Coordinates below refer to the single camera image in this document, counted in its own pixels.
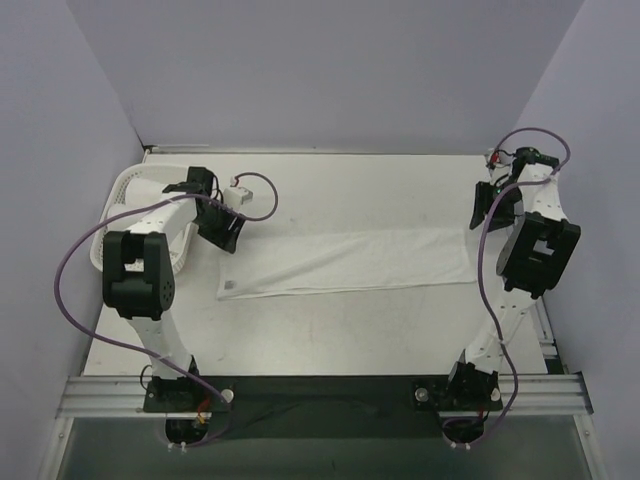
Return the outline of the white perforated plastic basket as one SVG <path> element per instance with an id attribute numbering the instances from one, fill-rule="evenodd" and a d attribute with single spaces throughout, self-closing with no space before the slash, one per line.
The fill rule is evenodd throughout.
<path id="1" fill-rule="evenodd" d="M 124 192 L 128 183 L 144 178 L 162 184 L 175 184 L 186 180 L 188 168 L 172 164 L 139 164 L 124 170 L 116 178 L 107 203 L 100 217 L 100 227 L 93 235 L 90 259 L 99 271 L 116 270 L 117 264 L 126 272 L 142 273 L 145 270 L 144 246 L 156 243 L 157 258 L 163 273 L 178 274 L 186 263 L 196 225 L 187 220 L 195 212 L 192 200 L 174 204 L 132 209 L 112 218 L 107 217 L 114 204 L 124 204 Z M 125 231 L 108 231 L 106 226 L 128 215 L 143 213 L 144 216 Z"/>

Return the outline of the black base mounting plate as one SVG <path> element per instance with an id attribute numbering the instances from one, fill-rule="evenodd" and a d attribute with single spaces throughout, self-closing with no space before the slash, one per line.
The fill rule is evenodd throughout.
<path id="1" fill-rule="evenodd" d="M 143 411 L 165 414 L 176 442 L 222 440 L 423 439 L 458 441 L 484 431 L 500 411 L 496 381 L 457 385 L 444 375 L 208 377 L 212 392 L 187 380 L 152 379 Z"/>

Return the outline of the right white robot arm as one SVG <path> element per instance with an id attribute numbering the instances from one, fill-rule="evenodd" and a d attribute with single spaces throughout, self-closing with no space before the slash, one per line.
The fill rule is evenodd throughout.
<path id="1" fill-rule="evenodd" d="M 481 293 L 491 311 L 443 385 L 452 408 L 486 407 L 500 399 L 504 348 L 536 300 L 556 287 L 577 246 L 581 228 L 562 209 L 554 174 L 559 165 L 555 157 L 521 147 L 508 165 L 491 160 L 490 179 L 475 186 L 469 228 L 483 228 L 478 259 L 484 259 L 489 233 L 506 229 L 508 236 L 495 267 L 502 289 L 494 299 Z"/>

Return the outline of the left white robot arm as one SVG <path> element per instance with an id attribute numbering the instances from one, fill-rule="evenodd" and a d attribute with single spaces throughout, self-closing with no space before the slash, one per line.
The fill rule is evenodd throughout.
<path id="1" fill-rule="evenodd" d="M 132 222 L 116 220 L 103 237 L 103 300 L 138 334 L 143 347 L 159 356 L 151 359 L 150 392 L 181 412 L 195 409 L 204 389 L 190 379 L 196 375 L 194 356 L 180 339 L 171 313 L 176 286 L 170 245 L 195 226 L 209 243 L 228 253 L 236 250 L 245 223 L 235 213 L 253 193 L 234 181 L 218 203 L 212 197 L 215 175 L 204 167 L 191 167 L 186 179 L 173 184 L 133 180 L 129 193 L 143 197 L 135 209 L 163 202 L 149 212 L 136 213 Z"/>

